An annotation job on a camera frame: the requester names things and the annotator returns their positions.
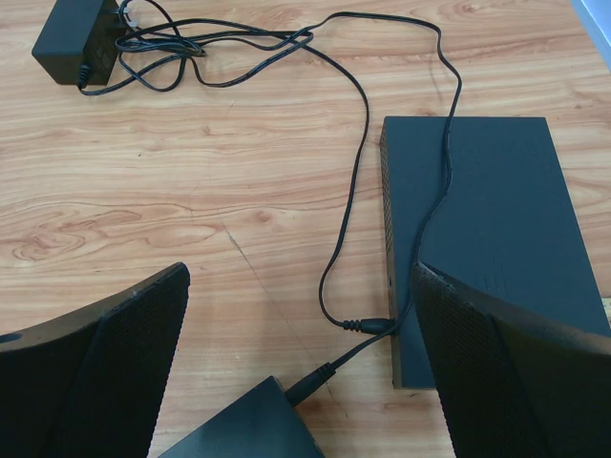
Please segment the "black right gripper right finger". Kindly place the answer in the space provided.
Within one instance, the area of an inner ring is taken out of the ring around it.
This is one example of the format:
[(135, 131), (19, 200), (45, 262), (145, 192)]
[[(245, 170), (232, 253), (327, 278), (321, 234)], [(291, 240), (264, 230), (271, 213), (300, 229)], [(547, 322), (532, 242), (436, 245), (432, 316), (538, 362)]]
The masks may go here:
[(422, 262), (411, 295), (455, 456), (609, 456), (609, 338)]

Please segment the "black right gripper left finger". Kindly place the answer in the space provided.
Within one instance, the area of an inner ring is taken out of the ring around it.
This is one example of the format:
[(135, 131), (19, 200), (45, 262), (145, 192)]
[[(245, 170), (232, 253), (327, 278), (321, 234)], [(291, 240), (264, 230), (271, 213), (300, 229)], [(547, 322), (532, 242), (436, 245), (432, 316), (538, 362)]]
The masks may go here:
[(147, 456), (189, 285), (178, 262), (103, 300), (2, 335), (2, 456)]

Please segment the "black network switch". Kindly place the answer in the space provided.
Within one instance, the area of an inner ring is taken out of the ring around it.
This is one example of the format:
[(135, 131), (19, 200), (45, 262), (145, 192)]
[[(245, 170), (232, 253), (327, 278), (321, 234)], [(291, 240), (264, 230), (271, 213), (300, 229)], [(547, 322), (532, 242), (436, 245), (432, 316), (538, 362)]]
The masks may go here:
[(426, 264), (552, 320), (609, 334), (544, 118), (389, 116), (380, 159), (393, 317), (406, 305), (426, 222)]
[(280, 383), (269, 376), (162, 455), (317, 458), (323, 453)]

